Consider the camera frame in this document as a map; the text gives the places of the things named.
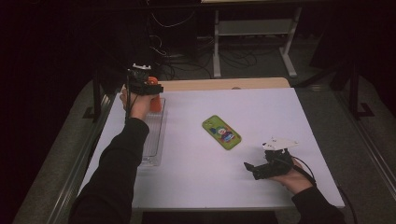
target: black long sleeve shirt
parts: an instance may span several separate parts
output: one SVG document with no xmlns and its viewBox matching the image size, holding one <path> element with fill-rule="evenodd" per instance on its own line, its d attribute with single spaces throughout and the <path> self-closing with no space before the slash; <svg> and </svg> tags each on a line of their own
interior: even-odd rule
<svg viewBox="0 0 396 224">
<path fill-rule="evenodd" d="M 90 182 L 73 203 L 69 223 L 130 223 L 134 181 L 148 134 L 149 127 L 144 121 L 127 120 L 122 132 L 102 153 Z M 292 200 L 301 214 L 300 224 L 345 223 L 344 215 L 317 188 L 303 190 Z"/>
</svg>

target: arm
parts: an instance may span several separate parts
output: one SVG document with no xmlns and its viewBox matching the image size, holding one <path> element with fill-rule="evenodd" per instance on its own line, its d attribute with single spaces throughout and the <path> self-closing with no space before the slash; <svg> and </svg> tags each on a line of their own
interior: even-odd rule
<svg viewBox="0 0 396 224">
<path fill-rule="evenodd" d="M 302 168 L 295 159 L 293 162 Z M 345 224 L 344 214 L 328 203 L 318 188 L 314 187 L 304 175 L 291 169 L 286 175 L 274 176 L 270 179 L 279 182 L 294 194 L 291 199 L 300 212 L 300 224 Z"/>
<path fill-rule="evenodd" d="M 69 223 L 130 222 L 134 180 L 149 134 L 149 127 L 143 119 L 149 112 L 153 97 L 136 98 L 131 117 L 122 132 L 104 150 L 90 182 L 73 203 Z M 125 105 L 125 95 L 120 98 Z"/>
</svg>

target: white tabletop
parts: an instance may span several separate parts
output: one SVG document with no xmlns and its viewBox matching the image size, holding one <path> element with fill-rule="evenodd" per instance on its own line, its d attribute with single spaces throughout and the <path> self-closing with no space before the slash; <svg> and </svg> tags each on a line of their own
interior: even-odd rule
<svg viewBox="0 0 396 224">
<path fill-rule="evenodd" d="M 299 142 L 290 153 L 313 170 L 318 188 L 337 207 L 344 202 L 311 131 L 295 90 L 255 89 L 166 91 L 166 126 L 162 163 L 139 167 L 134 209 L 142 210 L 274 210 L 290 208 L 291 194 L 271 180 L 255 180 L 244 166 L 266 163 L 262 143 L 271 137 Z M 120 100 L 111 108 L 81 188 L 97 168 L 100 154 L 123 127 Z M 220 116 L 242 142 L 225 150 L 202 122 Z"/>
</svg>

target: green phone case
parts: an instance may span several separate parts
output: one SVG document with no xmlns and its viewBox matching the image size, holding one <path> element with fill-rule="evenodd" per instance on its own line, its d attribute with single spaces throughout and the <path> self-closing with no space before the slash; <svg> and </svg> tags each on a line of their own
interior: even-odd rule
<svg viewBox="0 0 396 224">
<path fill-rule="evenodd" d="M 206 119 L 202 127 L 227 150 L 242 141 L 241 135 L 217 115 Z"/>
</svg>

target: orange object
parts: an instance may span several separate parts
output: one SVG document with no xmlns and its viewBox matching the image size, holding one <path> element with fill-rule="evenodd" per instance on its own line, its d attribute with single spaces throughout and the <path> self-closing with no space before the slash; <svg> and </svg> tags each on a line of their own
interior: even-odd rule
<svg viewBox="0 0 396 224">
<path fill-rule="evenodd" d="M 148 77 L 148 84 L 149 85 L 157 85 L 158 79 L 156 77 Z M 160 95 L 158 95 L 154 99 L 151 100 L 149 110 L 151 112 L 161 112 L 162 109 L 163 109 L 163 107 L 161 105 Z"/>
</svg>

